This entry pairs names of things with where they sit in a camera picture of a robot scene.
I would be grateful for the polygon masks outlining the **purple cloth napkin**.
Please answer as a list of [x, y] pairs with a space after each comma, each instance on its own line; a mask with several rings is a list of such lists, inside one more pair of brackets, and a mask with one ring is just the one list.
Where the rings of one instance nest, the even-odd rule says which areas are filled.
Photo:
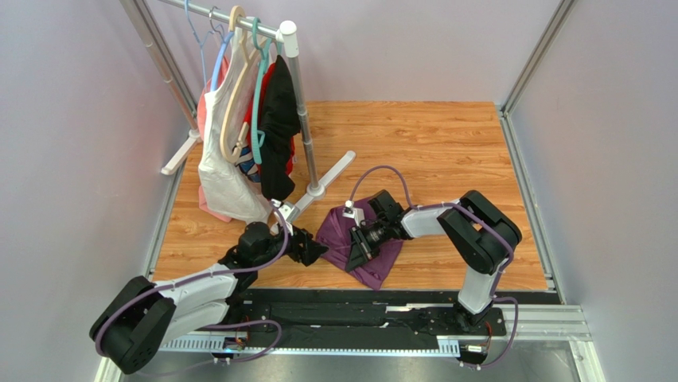
[[[321, 257], [341, 271], [345, 271], [351, 252], [349, 229], [356, 225], [353, 218], [343, 216], [344, 208], [340, 205], [331, 209], [316, 235], [316, 241], [328, 248]], [[380, 254], [375, 259], [349, 271], [349, 274], [366, 287], [380, 290], [402, 248], [402, 240], [390, 240], [380, 247]]]

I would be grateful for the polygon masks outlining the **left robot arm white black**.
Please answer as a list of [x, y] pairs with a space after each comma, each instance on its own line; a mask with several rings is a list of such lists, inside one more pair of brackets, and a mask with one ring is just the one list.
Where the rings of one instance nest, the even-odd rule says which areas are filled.
[[302, 228], [248, 224], [217, 263], [174, 281], [129, 280], [89, 331], [96, 352], [125, 374], [144, 368], [166, 343], [211, 325], [227, 324], [238, 295], [259, 271], [287, 255], [306, 267], [328, 248]]

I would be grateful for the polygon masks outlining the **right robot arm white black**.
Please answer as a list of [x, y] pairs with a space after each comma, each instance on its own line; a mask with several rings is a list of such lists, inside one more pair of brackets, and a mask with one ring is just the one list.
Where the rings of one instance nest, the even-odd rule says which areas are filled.
[[351, 247], [345, 270], [376, 259], [390, 241], [445, 235], [467, 265], [451, 322], [464, 332], [482, 326], [493, 306], [500, 274], [522, 240], [520, 229], [477, 190], [456, 202], [408, 209], [381, 190], [368, 199], [368, 205], [376, 217], [349, 229]]

